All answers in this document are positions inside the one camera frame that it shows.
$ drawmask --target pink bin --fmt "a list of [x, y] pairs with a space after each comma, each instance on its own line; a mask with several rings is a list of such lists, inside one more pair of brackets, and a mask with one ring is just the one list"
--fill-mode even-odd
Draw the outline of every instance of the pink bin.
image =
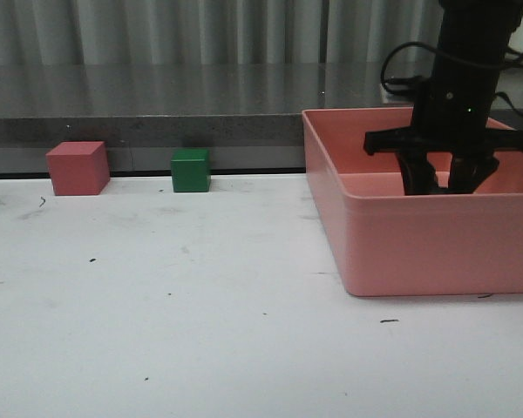
[[[522, 153], [497, 153], [498, 171], [472, 195], [404, 196], [394, 154], [370, 157], [363, 141], [407, 126], [411, 108], [302, 118], [309, 185], [347, 292], [523, 293]], [[451, 155], [429, 160], [446, 182]]]

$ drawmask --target table surface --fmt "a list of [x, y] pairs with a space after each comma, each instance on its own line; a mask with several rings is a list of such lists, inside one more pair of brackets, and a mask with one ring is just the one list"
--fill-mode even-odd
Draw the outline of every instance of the table surface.
[[0, 180], [0, 418], [37, 416], [523, 417], [523, 294], [348, 295], [301, 174]]

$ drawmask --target green cube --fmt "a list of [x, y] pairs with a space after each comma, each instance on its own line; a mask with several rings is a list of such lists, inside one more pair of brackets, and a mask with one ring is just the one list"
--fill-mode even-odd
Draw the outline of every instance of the green cube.
[[209, 192], [211, 171], [209, 150], [183, 148], [171, 160], [173, 189], [175, 192]]

